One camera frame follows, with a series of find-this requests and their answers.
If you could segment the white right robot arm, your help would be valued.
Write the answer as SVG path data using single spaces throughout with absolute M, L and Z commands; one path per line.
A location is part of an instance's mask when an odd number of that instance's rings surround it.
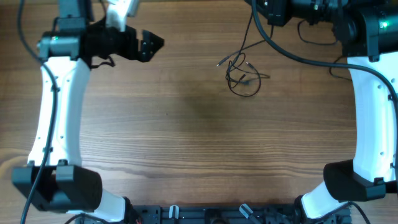
M 356 153 L 352 160 L 327 164 L 323 182 L 295 201 L 294 223 L 323 221 L 342 208 L 397 192 L 397 2 L 250 0 L 263 39 L 278 53 L 300 63 L 325 67 L 277 45 L 260 17 L 284 26 L 293 17 L 310 24 L 330 22 L 341 42 L 354 88 Z

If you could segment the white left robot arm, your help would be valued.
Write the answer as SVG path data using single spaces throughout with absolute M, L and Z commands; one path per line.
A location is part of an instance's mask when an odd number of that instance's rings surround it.
M 112 56 L 148 62 L 164 46 L 163 38 L 126 23 L 138 0 L 108 1 L 104 17 L 94 20 L 90 1 L 60 1 L 59 15 L 32 57 L 42 72 L 42 99 L 34 145 L 24 167 L 12 172 L 12 183 L 26 198 L 21 222 L 30 207 L 69 213 L 72 220 L 95 223 L 140 223 L 126 197 L 103 188 L 99 173 L 82 166 L 80 123 L 83 96 L 95 68 L 94 57 L 113 66 Z

